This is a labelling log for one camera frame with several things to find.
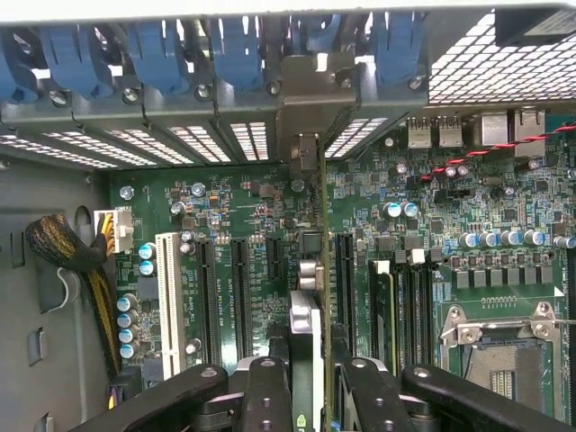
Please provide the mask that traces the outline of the long black expansion slot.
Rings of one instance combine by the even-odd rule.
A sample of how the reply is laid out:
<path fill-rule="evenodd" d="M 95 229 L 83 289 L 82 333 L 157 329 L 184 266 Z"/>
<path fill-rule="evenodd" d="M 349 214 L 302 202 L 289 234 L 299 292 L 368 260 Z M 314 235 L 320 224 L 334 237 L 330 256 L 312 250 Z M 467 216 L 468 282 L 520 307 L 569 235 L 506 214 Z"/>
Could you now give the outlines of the long black expansion slot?
<path fill-rule="evenodd" d="M 201 299 L 201 332 L 205 363 L 221 362 L 220 321 L 215 277 L 213 242 L 207 238 L 195 242 L 198 291 Z"/>
<path fill-rule="evenodd" d="M 346 329 L 347 345 L 356 350 L 356 288 L 354 239 L 350 233 L 336 235 L 338 322 Z"/>
<path fill-rule="evenodd" d="M 237 355 L 238 360 L 241 360 L 253 355 L 248 239 L 233 238 L 230 242 L 230 255 Z"/>

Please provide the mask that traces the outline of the CPU socket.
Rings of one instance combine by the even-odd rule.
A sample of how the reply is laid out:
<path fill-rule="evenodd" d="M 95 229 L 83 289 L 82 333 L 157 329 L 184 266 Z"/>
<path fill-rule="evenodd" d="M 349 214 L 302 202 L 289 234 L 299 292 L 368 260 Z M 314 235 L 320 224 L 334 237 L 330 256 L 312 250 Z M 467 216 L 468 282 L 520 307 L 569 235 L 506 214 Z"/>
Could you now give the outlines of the CPU socket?
<path fill-rule="evenodd" d="M 448 307 L 439 332 L 438 365 L 482 388 L 568 420 L 569 372 L 560 321 L 549 301 L 525 316 L 474 318 L 461 305 Z"/>

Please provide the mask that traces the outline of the white expansion slot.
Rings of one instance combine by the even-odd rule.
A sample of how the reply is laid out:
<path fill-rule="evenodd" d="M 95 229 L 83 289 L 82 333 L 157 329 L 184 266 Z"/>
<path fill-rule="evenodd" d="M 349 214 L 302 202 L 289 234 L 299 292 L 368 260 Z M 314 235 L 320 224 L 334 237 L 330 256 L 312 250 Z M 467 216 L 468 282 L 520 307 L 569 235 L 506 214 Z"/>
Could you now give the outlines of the white expansion slot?
<path fill-rule="evenodd" d="M 157 234 L 155 241 L 161 357 L 168 380 L 186 368 L 181 242 L 176 232 Z"/>

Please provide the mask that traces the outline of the short black expansion slot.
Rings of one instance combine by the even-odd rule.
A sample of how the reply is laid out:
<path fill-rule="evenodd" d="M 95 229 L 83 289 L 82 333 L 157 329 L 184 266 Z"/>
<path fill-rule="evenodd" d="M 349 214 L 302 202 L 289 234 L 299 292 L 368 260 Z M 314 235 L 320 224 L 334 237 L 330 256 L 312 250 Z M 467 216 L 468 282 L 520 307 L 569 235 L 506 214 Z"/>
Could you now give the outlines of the short black expansion slot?
<path fill-rule="evenodd" d="M 284 248 L 279 238 L 265 238 L 267 276 L 270 281 L 284 279 Z"/>

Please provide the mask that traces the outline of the white power connector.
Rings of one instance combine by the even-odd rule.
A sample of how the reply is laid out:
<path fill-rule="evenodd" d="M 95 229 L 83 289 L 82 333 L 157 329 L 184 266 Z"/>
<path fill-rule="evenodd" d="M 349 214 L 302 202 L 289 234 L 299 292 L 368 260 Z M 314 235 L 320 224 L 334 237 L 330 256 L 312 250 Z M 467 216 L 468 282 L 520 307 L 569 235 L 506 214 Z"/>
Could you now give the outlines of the white power connector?
<path fill-rule="evenodd" d="M 94 211 L 94 233 L 105 239 L 106 254 L 128 253 L 133 249 L 134 227 L 131 209 Z"/>

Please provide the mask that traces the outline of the green motherboard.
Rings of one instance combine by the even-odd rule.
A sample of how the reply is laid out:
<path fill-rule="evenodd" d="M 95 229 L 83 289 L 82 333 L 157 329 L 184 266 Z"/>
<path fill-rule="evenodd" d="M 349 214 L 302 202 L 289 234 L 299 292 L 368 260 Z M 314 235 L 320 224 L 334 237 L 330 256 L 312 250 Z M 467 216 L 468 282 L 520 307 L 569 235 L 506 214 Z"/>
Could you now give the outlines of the green motherboard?
<path fill-rule="evenodd" d="M 330 319 L 338 322 L 336 235 L 354 239 L 356 349 L 372 357 L 369 262 L 394 279 L 398 373 L 438 365 L 447 309 L 480 319 L 527 315 L 540 301 L 576 320 L 576 122 L 553 121 L 543 157 L 464 157 L 456 148 L 415 150 L 390 136 L 360 158 L 326 168 Z M 267 330 L 289 327 L 296 281 L 296 221 L 306 202 L 280 165 L 133 170 L 110 177 L 112 205 L 131 209 L 134 249 L 116 258 L 120 356 L 146 387 L 164 379 L 155 236 L 180 238 L 186 368 L 205 363 L 195 242 L 214 245 L 219 365 L 238 360 L 230 242 L 247 238 L 253 356 Z M 270 281 L 266 237 L 283 242 L 283 280 Z M 561 325 L 570 405 L 576 400 L 576 325 Z"/>

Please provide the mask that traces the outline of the silver USB port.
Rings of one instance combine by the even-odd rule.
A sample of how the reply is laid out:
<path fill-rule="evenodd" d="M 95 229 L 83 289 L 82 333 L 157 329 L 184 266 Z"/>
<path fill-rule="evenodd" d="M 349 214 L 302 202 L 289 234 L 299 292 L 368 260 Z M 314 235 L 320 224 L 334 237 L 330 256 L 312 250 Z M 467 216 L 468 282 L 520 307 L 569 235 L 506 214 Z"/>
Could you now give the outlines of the silver USB port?
<path fill-rule="evenodd" d="M 430 149 L 432 147 L 431 123 L 428 117 L 409 117 L 406 125 L 410 149 Z"/>
<path fill-rule="evenodd" d="M 461 148 L 464 145 L 463 127 L 458 116 L 438 118 L 439 147 Z"/>

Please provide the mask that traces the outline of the silver rear port block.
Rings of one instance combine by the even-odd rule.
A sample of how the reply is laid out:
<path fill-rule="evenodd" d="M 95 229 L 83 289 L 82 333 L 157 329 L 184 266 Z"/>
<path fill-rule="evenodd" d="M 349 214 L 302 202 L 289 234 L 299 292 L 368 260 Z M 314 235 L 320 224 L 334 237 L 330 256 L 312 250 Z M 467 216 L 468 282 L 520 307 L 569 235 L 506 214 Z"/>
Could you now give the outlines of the silver rear port block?
<path fill-rule="evenodd" d="M 480 141 L 483 147 L 509 142 L 509 121 L 506 112 L 487 112 L 481 115 Z"/>
<path fill-rule="evenodd" d="M 513 135 L 520 141 L 515 148 L 515 158 L 542 158 L 545 155 L 545 142 L 535 140 L 527 142 L 530 137 L 540 136 L 545 132 L 545 111 L 526 108 L 515 112 Z"/>

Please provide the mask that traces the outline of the open black PC case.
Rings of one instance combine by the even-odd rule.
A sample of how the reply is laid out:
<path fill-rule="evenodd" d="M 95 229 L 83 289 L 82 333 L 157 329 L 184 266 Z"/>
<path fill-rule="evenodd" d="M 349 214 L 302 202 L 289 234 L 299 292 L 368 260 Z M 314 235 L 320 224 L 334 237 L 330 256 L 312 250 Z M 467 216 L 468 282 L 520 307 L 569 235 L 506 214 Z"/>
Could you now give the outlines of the open black PC case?
<path fill-rule="evenodd" d="M 418 73 L 379 86 L 373 13 L 420 12 Z M 37 78 L 33 103 L 0 102 L 0 432 L 70 432 L 157 384 L 120 356 L 116 258 L 94 211 L 116 210 L 110 177 L 133 170 L 287 166 L 278 146 L 282 63 L 292 15 L 341 14 L 330 53 L 354 57 L 355 103 L 326 163 L 360 158 L 406 121 L 428 117 L 432 147 L 515 158 L 516 111 L 576 122 L 576 0 L 0 0 Z M 255 15 L 264 85 L 239 92 L 215 73 L 210 19 Z M 176 21 L 190 88 L 140 82 L 127 26 Z M 40 27 L 95 27 L 113 94 L 87 101 L 51 77 Z M 483 113 L 508 114 L 508 143 L 483 147 Z M 461 148 L 440 148 L 438 118 L 458 116 Z"/>

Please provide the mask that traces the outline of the blue card retainer clip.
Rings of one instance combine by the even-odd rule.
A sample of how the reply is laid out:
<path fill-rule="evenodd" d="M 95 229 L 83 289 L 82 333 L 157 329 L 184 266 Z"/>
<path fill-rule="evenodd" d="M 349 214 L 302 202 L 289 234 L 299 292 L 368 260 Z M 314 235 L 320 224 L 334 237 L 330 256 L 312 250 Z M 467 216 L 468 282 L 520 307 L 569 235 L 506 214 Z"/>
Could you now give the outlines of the blue card retainer clip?
<path fill-rule="evenodd" d="M 53 80 L 87 101 L 113 94 L 113 76 L 95 27 L 63 24 L 40 27 L 40 43 Z"/>
<path fill-rule="evenodd" d="M 373 13 L 369 44 L 379 86 L 396 86 L 417 75 L 423 37 L 420 12 Z"/>
<path fill-rule="evenodd" d="M 255 15 L 210 19 L 211 53 L 216 76 L 236 91 L 256 91 L 264 85 Z"/>
<path fill-rule="evenodd" d="M 8 29 L 0 29 L 0 102 L 30 104 L 39 97 L 37 78 L 26 53 Z"/>
<path fill-rule="evenodd" d="M 162 95 L 180 95 L 190 88 L 188 66 L 176 21 L 131 22 L 128 53 L 139 81 Z"/>
<path fill-rule="evenodd" d="M 294 55 L 330 53 L 334 50 L 342 15 L 292 15 L 289 35 Z"/>

